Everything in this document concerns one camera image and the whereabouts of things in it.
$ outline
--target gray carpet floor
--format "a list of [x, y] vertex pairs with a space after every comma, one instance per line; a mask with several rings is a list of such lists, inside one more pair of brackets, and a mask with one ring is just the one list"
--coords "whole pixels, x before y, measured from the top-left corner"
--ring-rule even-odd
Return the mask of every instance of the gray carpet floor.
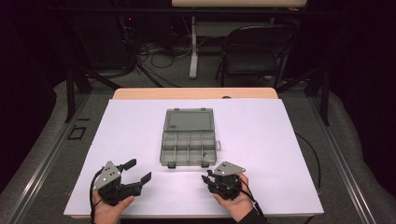
[[[171, 62], [167, 55], [155, 55], [153, 62], [157, 66], [166, 66]], [[219, 81], [214, 79], [219, 64], [219, 56], [203, 55], [199, 58], [198, 78], [189, 79], [190, 58], [177, 57], [167, 68], [156, 68], [149, 58], [144, 62], [150, 69], [161, 77], [167, 78], [180, 87], [218, 87]], [[133, 71], [124, 77], [112, 79], [124, 87], [155, 87], [142, 73]], [[268, 86], [269, 81], [257, 80], [256, 78], [226, 80], [228, 86]], [[92, 80], [94, 91], [89, 95], [78, 114], [77, 119], [68, 125], [86, 128], [84, 136], [80, 140], [64, 139], [59, 146], [58, 153], [53, 158], [49, 172], [43, 176], [45, 180], [39, 186], [39, 190], [32, 196], [31, 203], [27, 204], [21, 216], [17, 219], [20, 223], [89, 223], [88, 219], [73, 219], [63, 215], [64, 208], [69, 199], [70, 191], [73, 189], [85, 156], [90, 148], [92, 139], [103, 116], [108, 99], [112, 97], [113, 91], [102, 83]], [[314, 217], [309, 223], [362, 223], [356, 206], [351, 200], [350, 192], [346, 188], [343, 178], [334, 163], [331, 153], [331, 145], [327, 135], [322, 131], [316, 117], [317, 110], [312, 106], [315, 99], [305, 98], [302, 86], [297, 86], [288, 92], [280, 93], [281, 98], [290, 116], [294, 131], [304, 137], [315, 151], [321, 165], [322, 193], [319, 198], [324, 208], [324, 214]], [[15, 205], [18, 205], [35, 170], [52, 150], [54, 142], [62, 132], [66, 118], [65, 83], [55, 88], [58, 100], [52, 116], [37, 139], [29, 155], [20, 170], [0, 195], [0, 223], [7, 223], [10, 217], [15, 216]], [[78, 94], [79, 99], [85, 96]], [[396, 201], [395, 198], [383, 190], [375, 181], [375, 177], [362, 160], [361, 145], [359, 137], [354, 129], [353, 123], [344, 110], [342, 102], [331, 94], [329, 127], [338, 146], [346, 158], [356, 181], [361, 188], [366, 202], [373, 213], [376, 223], [396, 223]], [[318, 183], [318, 164], [311, 147], [301, 138], [297, 137], [305, 161], [314, 183]], [[271, 223], [305, 223], [306, 217], [272, 217]], [[157, 220], [156, 223], [167, 223], [166, 220]], [[150, 223], [149, 220], [136, 220], [131, 223]]]

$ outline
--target white desk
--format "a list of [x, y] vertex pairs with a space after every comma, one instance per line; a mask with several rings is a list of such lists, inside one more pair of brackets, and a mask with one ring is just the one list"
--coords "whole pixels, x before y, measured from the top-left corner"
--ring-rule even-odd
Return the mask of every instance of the white desk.
[[[231, 90], [226, 88], [225, 95], [233, 97]], [[262, 88], [236, 90], [247, 97], [246, 91]], [[224, 95], [221, 91], [215, 92], [216, 89], [208, 91], [212, 95]], [[137, 92], [149, 92], [149, 89]], [[170, 92], [184, 96], [185, 90], [170, 89]], [[198, 100], [202, 97], [199, 94], [193, 97], [194, 94], [190, 98], [196, 100], [122, 100], [125, 93], [118, 94], [117, 100], [110, 100], [64, 214], [88, 217], [91, 212], [88, 192], [93, 175], [108, 160], [118, 165], [137, 159], [134, 168], [122, 173], [122, 183], [136, 182], [148, 172], [152, 172], [152, 179], [122, 217], [228, 217], [227, 211], [217, 204], [201, 179], [206, 169], [161, 166], [165, 112], [176, 107], [213, 108], [216, 137], [222, 147], [217, 165], [230, 161], [247, 169], [250, 188], [265, 215], [312, 216], [323, 213], [281, 100]]]
[[[173, 7], [305, 7], [306, 0], [172, 0]], [[197, 51], [197, 21], [195, 17], [192, 17], [191, 23], [191, 65], [190, 65], [190, 78], [196, 79], [197, 77], [197, 67], [198, 67], [198, 51]], [[247, 24], [230, 25], [226, 24], [224, 27], [215, 29], [216, 31], [212, 34], [215, 36], [226, 36], [232, 30], [245, 26]]]

